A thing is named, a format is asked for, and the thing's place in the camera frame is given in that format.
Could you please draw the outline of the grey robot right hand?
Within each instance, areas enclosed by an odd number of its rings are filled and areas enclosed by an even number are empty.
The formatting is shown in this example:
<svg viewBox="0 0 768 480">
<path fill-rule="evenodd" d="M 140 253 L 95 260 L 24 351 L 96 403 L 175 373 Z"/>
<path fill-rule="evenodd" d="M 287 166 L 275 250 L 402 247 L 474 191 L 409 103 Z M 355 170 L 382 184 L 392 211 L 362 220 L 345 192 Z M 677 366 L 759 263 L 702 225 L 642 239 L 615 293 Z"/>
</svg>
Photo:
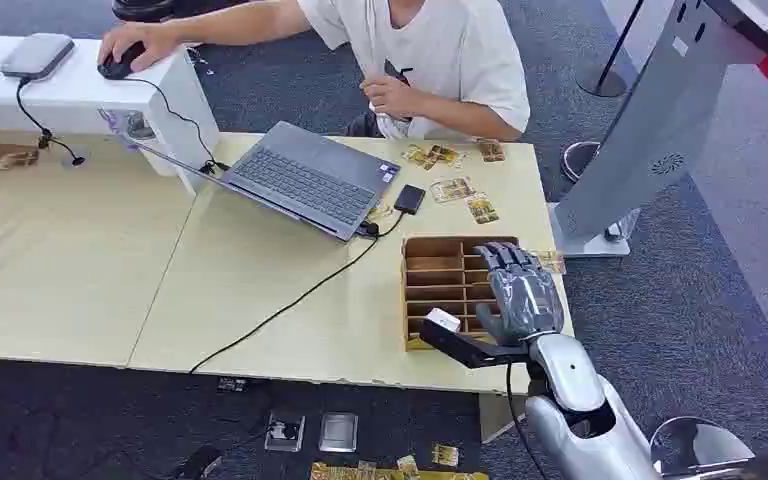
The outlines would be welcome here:
<svg viewBox="0 0 768 480">
<path fill-rule="evenodd" d="M 499 310 L 494 314 L 487 304 L 479 304 L 476 317 L 497 344 L 515 347 L 563 330 L 564 309 L 556 284 L 535 255 L 510 242 L 488 242 L 473 251 L 486 263 Z"/>
</svg>

